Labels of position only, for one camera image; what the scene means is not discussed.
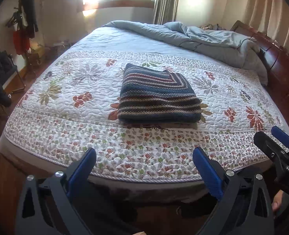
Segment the person's right hand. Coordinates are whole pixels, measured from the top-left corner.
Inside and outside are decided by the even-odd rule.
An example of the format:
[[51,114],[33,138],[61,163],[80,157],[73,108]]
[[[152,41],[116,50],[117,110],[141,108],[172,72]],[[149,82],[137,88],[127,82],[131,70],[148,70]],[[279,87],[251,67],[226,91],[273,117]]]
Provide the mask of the person's right hand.
[[289,221],[289,195],[283,190],[279,190],[274,196],[272,210],[275,219]]

